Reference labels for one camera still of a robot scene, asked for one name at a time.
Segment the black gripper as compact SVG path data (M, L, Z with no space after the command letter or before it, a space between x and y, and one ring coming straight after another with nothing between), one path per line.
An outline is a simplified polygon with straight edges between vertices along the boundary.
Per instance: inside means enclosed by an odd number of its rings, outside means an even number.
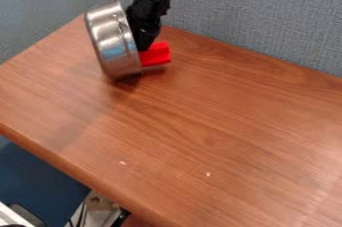
M132 0L127 18L139 51L147 51L161 33L171 0Z

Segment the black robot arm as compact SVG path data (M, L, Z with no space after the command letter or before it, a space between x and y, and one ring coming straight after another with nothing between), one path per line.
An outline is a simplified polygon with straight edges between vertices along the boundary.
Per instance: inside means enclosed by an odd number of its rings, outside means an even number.
M132 0L127 7L127 19L139 51L147 51L162 29L162 17L171 0Z

